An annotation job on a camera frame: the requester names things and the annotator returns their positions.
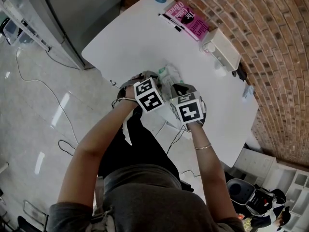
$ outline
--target brick wall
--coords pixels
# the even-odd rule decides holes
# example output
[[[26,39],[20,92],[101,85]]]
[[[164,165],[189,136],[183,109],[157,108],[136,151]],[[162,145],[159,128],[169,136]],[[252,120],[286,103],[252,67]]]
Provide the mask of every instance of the brick wall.
[[[138,0],[123,0],[126,9]],[[309,0],[181,0],[241,53],[264,152],[309,165]]]

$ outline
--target silver bracelet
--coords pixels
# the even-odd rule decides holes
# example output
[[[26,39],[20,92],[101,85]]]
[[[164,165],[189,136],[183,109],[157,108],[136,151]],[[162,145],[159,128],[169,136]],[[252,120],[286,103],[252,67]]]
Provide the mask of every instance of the silver bracelet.
[[[207,145],[207,146],[204,146],[204,147],[201,147],[201,148],[194,148],[194,149],[200,150],[200,149],[207,149],[207,148],[209,148],[209,147],[211,147],[211,144],[209,144],[209,145]]]

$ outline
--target person's right arm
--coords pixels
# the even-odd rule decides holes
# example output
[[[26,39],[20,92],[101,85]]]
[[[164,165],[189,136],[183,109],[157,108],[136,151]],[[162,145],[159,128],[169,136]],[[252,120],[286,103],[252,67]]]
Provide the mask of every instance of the person's right arm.
[[[202,126],[196,122],[188,124],[195,148],[210,144]],[[237,218],[228,194],[225,174],[212,147],[196,150],[198,167],[202,178],[207,207],[215,222],[226,218]]]

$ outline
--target cube with marker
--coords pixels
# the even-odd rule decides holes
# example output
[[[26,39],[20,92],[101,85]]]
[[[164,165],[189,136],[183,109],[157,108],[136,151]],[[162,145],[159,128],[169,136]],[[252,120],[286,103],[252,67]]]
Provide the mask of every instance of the cube with marker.
[[[153,78],[135,83],[134,93],[136,101],[145,113],[149,113],[164,106],[164,101],[162,100]]]
[[[179,120],[183,124],[204,118],[199,92],[197,91],[175,97],[170,102],[176,107]]]

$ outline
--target book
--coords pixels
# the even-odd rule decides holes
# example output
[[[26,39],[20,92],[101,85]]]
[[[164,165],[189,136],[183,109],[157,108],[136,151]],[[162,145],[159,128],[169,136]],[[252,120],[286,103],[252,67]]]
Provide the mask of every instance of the book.
[[[184,27],[185,31],[196,41],[202,40],[208,32],[209,26],[200,16],[181,1],[176,2],[165,14],[177,24]]]

